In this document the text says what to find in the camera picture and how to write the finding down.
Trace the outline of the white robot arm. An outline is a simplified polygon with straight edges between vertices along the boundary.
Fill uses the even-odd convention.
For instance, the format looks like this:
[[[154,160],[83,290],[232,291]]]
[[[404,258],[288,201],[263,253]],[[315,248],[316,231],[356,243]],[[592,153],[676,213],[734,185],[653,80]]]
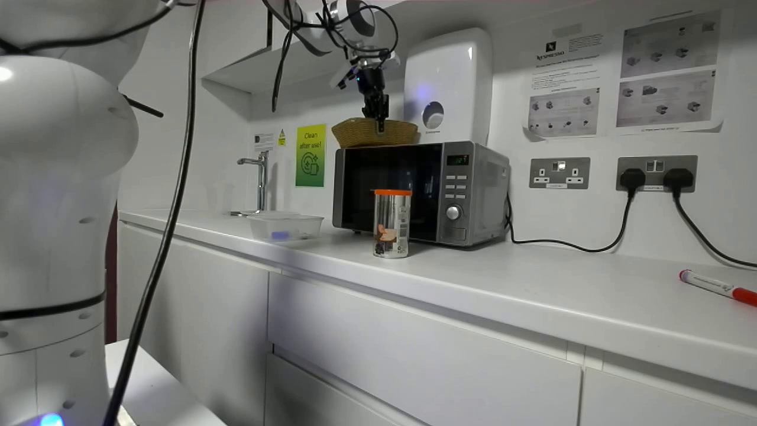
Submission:
[[[318,0],[315,12],[305,12],[299,0],[263,0],[263,5],[266,22],[283,27],[270,109],[279,105],[291,45],[299,43],[311,57],[341,57],[343,64],[329,86],[337,91],[354,86],[361,95],[361,117],[385,128],[389,95],[383,67],[395,59],[400,45],[395,17],[370,0]]]

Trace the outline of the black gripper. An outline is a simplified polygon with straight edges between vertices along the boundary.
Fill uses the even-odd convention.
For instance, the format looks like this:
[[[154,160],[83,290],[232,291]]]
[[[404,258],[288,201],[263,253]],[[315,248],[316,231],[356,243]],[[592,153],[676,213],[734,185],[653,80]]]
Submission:
[[[383,56],[354,57],[348,62],[346,73],[337,79],[337,86],[346,86],[348,80],[356,84],[356,91],[363,98],[363,111],[375,111],[374,120],[375,120],[379,134],[385,131],[385,120],[387,120],[383,64],[385,64]]]

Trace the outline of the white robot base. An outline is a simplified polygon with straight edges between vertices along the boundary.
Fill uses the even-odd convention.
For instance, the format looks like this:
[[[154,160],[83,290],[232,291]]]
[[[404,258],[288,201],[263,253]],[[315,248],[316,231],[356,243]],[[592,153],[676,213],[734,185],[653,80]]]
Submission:
[[[0,0],[0,426],[102,426],[105,237],[146,31],[197,0]]]

